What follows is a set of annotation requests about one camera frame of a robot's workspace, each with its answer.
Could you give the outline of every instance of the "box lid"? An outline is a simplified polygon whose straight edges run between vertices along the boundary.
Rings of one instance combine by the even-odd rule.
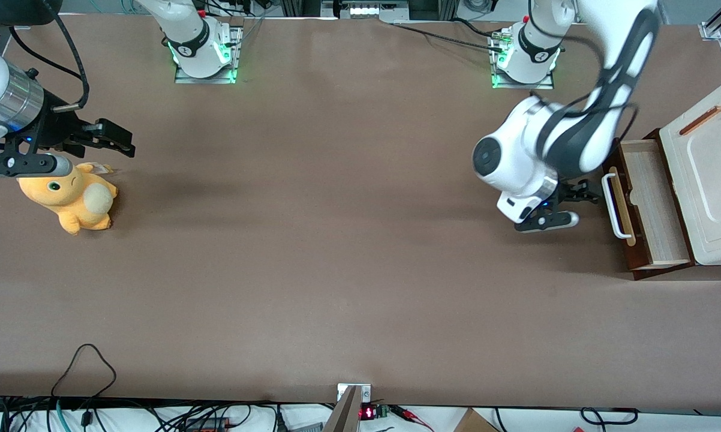
[[[659,136],[694,258],[721,265],[721,86]]]

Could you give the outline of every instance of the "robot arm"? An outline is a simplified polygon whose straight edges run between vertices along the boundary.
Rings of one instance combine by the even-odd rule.
[[[152,14],[188,76],[213,76],[232,61],[230,25],[200,17],[193,0],[136,0]]]
[[[232,61],[229,24],[199,16],[192,0],[138,0],[157,19],[174,59],[191,77],[210,77]],[[61,0],[0,1],[1,25],[51,22]],[[100,118],[90,124],[36,80],[37,71],[22,71],[0,57],[0,175],[64,176],[72,164],[61,155],[37,154],[55,149],[83,158],[85,147],[111,148],[134,156],[131,133]],[[22,153],[19,146],[29,145]]]
[[[554,22],[537,16],[542,11],[555,14],[551,0],[536,0],[536,5],[542,3],[552,7],[531,10],[533,20],[525,27],[555,35],[536,27]],[[497,207],[519,230],[569,227],[579,220],[572,212],[556,214],[545,208],[556,208],[560,202],[561,181],[585,175],[607,158],[618,120],[659,30],[656,0],[588,0],[580,1],[579,8],[605,47],[604,65],[585,107],[574,110],[531,96],[473,151],[476,174],[502,191]],[[520,50],[514,56],[522,54],[533,56]]]

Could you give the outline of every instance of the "metal mounting plate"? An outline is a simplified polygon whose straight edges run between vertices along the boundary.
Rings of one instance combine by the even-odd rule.
[[[337,400],[342,399],[344,391],[349,386],[360,386],[360,390],[363,393],[363,403],[368,404],[371,402],[371,385],[364,385],[364,383],[339,383],[337,385]]]
[[[176,66],[174,82],[176,84],[235,84],[238,79],[238,61],[241,58],[241,41],[243,40],[243,27],[230,26],[230,57],[232,60],[226,66],[219,69],[219,72],[210,77],[191,77],[185,71]]]

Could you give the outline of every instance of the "drawer handle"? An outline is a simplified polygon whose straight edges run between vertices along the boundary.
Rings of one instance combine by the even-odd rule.
[[[601,184],[603,185],[603,191],[605,192],[605,205],[608,208],[608,218],[611,219],[611,228],[614,230],[614,235],[617,238],[627,241],[627,246],[635,246],[635,235],[632,232],[632,222],[630,221],[630,214],[627,213],[627,202],[624,201],[624,194],[621,191],[621,183],[619,180],[614,182],[615,194],[613,194],[616,205],[619,207],[619,216],[624,221],[624,230],[627,233],[621,232],[619,227],[619,220],[616,218],[616,208],[612,201],[611,183],[610,178],[617,176],[616,167],[611,167],[608,173],[601,178]]]

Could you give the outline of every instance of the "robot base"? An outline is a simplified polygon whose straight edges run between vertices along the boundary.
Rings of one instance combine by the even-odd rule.
[[[555,68],[555,61],[552,61],[550,71],[547,75],[539,82],[524,83],[517,82],[508,76],[500,64],[506,62],[507,56],[509,55],[509,49],[512,45],[512,28],[503,28],[501,35],[503,38],[495,39],[493,37],[487,38],[489,46],[498,47],[502,49],[502,52],[489,51],[489,60],[491,64],[491,87],[492,88],[526,88],[530,90],[552,90],[555,88],[555,82],[552,79],[552,71]]]
[[[229,43],[231,47],[221,47],[218,54],[223,57],[229,57],[231,60],[228,65],[223,66],[219,69],[219,72],[213,74],[210,77],[191,77],[179,68],[179,64],[176,66],[176,73],[174,74],[174,82],[176,84],[235,84],[238,79],[238,61],[241,57],[241,42],[243,40],[243,27],[230,26],[230,39]]]

